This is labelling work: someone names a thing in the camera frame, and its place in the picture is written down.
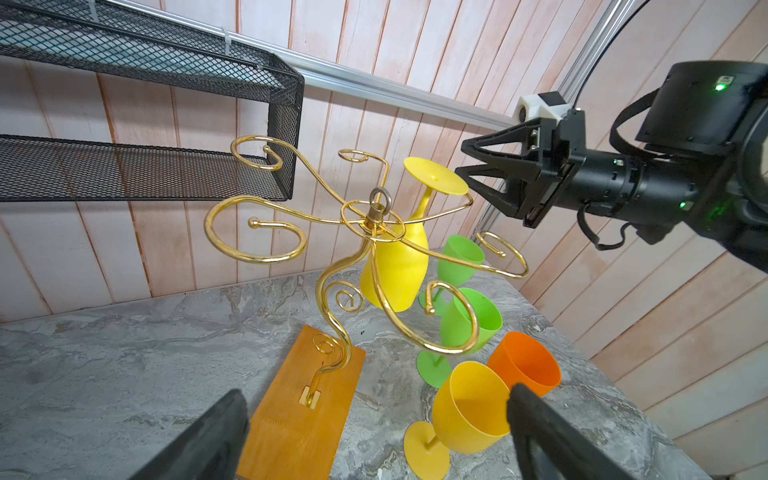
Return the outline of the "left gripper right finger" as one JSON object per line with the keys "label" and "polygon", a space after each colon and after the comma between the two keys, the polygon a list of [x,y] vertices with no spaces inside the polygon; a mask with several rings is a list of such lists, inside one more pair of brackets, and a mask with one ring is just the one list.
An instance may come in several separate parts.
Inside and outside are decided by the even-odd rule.
{"label": "left gripper right finger", "polygon": [[523,384],[511,389],[507,421],[524,479],[631,477]]}

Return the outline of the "orange wine glass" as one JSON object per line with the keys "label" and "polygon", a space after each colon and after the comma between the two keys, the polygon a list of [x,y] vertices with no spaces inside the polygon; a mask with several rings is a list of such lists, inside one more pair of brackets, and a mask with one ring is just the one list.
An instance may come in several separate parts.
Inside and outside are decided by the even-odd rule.
{"label": "orange wine glass", "polygon": [[562,381],[554,356],[536,339],[520,332],[509,332],[487,361],[509,390],[525,385],[539,397],[558,387]]}

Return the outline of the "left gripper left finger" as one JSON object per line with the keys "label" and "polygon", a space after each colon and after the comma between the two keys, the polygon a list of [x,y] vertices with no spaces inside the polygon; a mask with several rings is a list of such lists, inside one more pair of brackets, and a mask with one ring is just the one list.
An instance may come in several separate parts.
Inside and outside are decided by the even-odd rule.
{"label": "left gripper left finger", "polygon": [[233,479],[245,445],[249,419],[239,389],[223,395],[134,479]]}

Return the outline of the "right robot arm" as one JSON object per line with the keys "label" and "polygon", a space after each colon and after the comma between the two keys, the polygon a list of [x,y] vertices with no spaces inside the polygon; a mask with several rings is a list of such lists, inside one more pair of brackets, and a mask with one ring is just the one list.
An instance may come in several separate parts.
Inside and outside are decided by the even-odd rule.
{"label": "right robot arm", "polygon": [[[642,116],[633,141],[617,126]],[[558,92],[523,98],[518,122],[465,140],[457,174],[504,215],[537,227],[548,211],[619,219],[648,244],[679,223],[751,266],[767,267],[767,68],[673,65],[661,87],[623,109],[610,149],[586,145],[585,114]]]}

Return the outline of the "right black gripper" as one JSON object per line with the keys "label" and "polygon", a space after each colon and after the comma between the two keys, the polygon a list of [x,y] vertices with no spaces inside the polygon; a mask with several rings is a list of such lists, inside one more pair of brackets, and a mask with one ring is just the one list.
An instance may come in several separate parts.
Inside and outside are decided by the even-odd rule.
{"label": "right black gripper", "polygon": [[488,165],[457,167],[455,173],[525,227],[537,228],[553,207],[579,208],[570,188],[586,160],[583,110],[570,108],[558,122],[540,117],[464,140],[461,151]]}

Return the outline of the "green wine glass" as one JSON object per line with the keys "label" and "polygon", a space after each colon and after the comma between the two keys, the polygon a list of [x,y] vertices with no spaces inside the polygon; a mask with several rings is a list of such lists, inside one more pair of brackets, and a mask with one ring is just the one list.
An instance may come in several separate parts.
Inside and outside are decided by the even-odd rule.
{"label": "green wine glass", "polygon": [[[496,305],[481,292],[461,288],[474,310],[479,326],[478,341],[470,353],[481,348],[501,329],[503,318]],[[443,345],[458,346],[465,343],[471,333],[471,320],[467,309],[454,297],[441,315],[440,340]],[[421,378],[430,386],[439,389],[449,378],[452,367],[445,356],[422,350],[416,359],[416,368]]]}
{"label": "green wine glass", "polygon": [[[483,250],[469,238],[460,235],[452,235],[446,240],[443,254],[475,265],[481,265],[485,260]],[[474,273],[473,268],[446,260],[438,261],[438,279],[454,287],[462,287],[472,278]],[[437,316],[442,316],[447,308],[446,301],[441,298],[443,292],[443,288],[436,288],[433,291],[433,306]]]}

